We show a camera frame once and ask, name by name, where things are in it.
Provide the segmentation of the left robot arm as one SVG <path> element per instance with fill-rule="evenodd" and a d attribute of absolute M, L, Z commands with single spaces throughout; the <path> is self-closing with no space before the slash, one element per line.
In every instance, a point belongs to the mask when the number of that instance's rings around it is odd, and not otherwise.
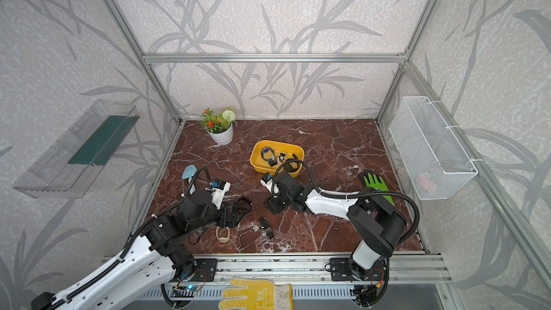
<path fill-rule="evenodd" d="M 196 188 L 199 175 L 208 177 L 206 188 Z M 246 197 L 224 202 L 229 189 L 229 182 L 209 178 L 205 167 L 198 169 L 182 199 L 142 224 L 118 255 L 75 285 L 40 294 L 31 308 L 121 309 L 152 287 L 193 277 L 201 268 L 185 245 L 189 234 L 235 228 L 253 209 Z"/>

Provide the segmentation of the translucent blue watch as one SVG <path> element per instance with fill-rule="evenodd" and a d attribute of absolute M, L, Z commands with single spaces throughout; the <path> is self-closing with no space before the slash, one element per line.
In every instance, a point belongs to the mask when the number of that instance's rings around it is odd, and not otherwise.
<path fill-rule="evenodd" d="M 265 146 L 261 149 L 261 158 L 264 162 L 268 163 L 270 167 L 277 165 L 275 152 L 269 146 Z"/>

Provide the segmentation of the cream strap watch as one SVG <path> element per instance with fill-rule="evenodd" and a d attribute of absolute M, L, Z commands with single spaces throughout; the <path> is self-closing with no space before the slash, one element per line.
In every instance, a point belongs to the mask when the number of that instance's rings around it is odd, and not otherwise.
<path fill-rule="evenodd" d="M 279 164 L 285 163 L 287 159 L 288 159 L 288 155 L 285 152 L 279 152 L 278 155 L 276 156 L 276 160 Z"/>

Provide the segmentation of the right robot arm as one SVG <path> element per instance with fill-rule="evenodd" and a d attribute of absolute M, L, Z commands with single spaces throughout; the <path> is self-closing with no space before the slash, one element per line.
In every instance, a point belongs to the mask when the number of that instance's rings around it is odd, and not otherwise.
<path fill-rule="evenodd" d="M 361 240 L 350 257 L 331 258 L 333 281 L 364 281 L 350 294 L 357 306 L 372 307 L 383 298 L 390 281 L 390 258 L 398 245 L 413 235 L 420 223 L 416 202 L 400 192 L 390 192 L 382 179 L 363 173 L 365 187 L 359 192 L 322 189 L 314 177 L 304 187 L 280 166 L 265 173 L 261 184 L 271 193 L 265 206 L 274 215 L 284 210 L 331 215 L 348 220 Z"/>

